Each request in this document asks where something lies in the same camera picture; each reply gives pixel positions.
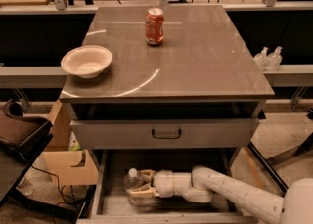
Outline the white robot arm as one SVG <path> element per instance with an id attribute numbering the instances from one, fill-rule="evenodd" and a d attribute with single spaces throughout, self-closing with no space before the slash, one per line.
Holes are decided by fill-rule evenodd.
<path id="1" fill-rule="evenodd" d="M 247 183 L 196 166 L 190 173 L 132 168 L 124 177 L 132 198 L 171 198 L 188 202 L 211 202 L 215 193 L 247 210 L 265 224 L 313 224 L 313 179 L 300 179 L 280 197 Z"/>

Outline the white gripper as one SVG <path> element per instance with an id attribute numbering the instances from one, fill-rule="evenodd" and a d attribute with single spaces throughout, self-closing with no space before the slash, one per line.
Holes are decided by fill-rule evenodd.
<path id="1" fill-rule="evenodd" d="M 170 170 L 162 170 L 155 173 L 151 169 L 140 171 L 143 181 L 147 184 L 134 189 L 127 189 L 126 192 L 133 198 L 170 198 L 173 196 L 174 173 Z"/>

